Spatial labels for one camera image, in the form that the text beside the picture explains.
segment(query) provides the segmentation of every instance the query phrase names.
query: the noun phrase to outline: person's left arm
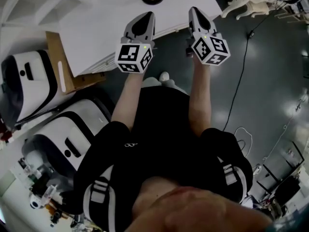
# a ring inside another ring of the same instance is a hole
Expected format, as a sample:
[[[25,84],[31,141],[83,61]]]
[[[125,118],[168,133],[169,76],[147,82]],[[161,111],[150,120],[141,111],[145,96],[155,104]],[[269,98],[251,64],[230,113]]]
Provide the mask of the person's left arm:
[[[133,128],[143,77],[143,74],[129,74],[112,114],[111,121],[121,122],[125,124],[129,130]]]

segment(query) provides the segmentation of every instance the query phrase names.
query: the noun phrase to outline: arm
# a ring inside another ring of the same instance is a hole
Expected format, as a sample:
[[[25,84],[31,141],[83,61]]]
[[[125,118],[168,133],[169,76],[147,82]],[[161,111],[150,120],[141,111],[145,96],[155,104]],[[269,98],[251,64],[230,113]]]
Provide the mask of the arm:
[[[143,74],[129,74],[112,114],[111,121],[124,123],[129,130],[133,128],[143,77]]]
[[[209,65],[202,65],[193,56],[194,76],[189,102],[189,123],[196,136],[211,127],[211,73]]]

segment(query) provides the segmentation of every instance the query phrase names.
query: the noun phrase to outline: white shoe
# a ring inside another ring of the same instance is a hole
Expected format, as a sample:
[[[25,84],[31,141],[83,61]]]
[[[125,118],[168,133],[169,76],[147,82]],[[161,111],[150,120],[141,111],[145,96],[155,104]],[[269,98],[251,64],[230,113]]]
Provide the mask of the white shoe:
[[[159,77],[159,82],[165,82],[169,80],[169,74],[167,72],[162,72],[160,77]]]

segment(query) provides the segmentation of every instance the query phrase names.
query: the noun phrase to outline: floor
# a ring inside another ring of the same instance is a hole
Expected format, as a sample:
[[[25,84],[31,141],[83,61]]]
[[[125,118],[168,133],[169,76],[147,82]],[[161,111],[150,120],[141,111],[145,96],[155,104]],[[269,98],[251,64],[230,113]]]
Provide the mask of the floor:
[[[230,0],[217,0],[221,9]],[[246,46],[246,35],[263,18],[242,17],[236,15],[244,12],[239,8],[228,14],[227,18],[214,20],[219,32],[227,40],[231,57],[219,67],[211,67],[211,105],[212,126],[223,129],[231,102],[242,70]],[[192,60],[186,58],[187,29],[181,30],[155,40],[154,58],[148,67],[145,77],[158,77],[167,71],[175,83],[187,91],[191,90],[193,66]],[[294,114],[297,102],[302,96],[303,88],[309,88],[308,79],[303,78],[303,50],[309,52],[309,36],[303,23],[288,24],[285,19],[270,16],[256,31],[248,44],[245,71],[234,102],[233,110],[226,131],[234,133],[238,127],[244,127],[253,136],[248,160],[255,166],[263,164],[264,157],[271,155],[265,164],[280,175],[289,170],[282,162],[282,151],[289,140],[297,141],[301,150],[304,149],[309,131],[308,105],[290,121],[287,132],[281,138],[274,151],[272,148],[283,133],[283,126]],[[107,81],[100,84],[113,102],[120,96],[126,74],[118,69],[106,73]],[[237,139],[243,139],[246,145],[243,151],[248,152],[251,139],[243,130],[237,133]],[[266,186],[272,186],[271,177],[265,178],[262,171],[256,178]],[[253,186],[256,198],[261,198],[264,191]]]

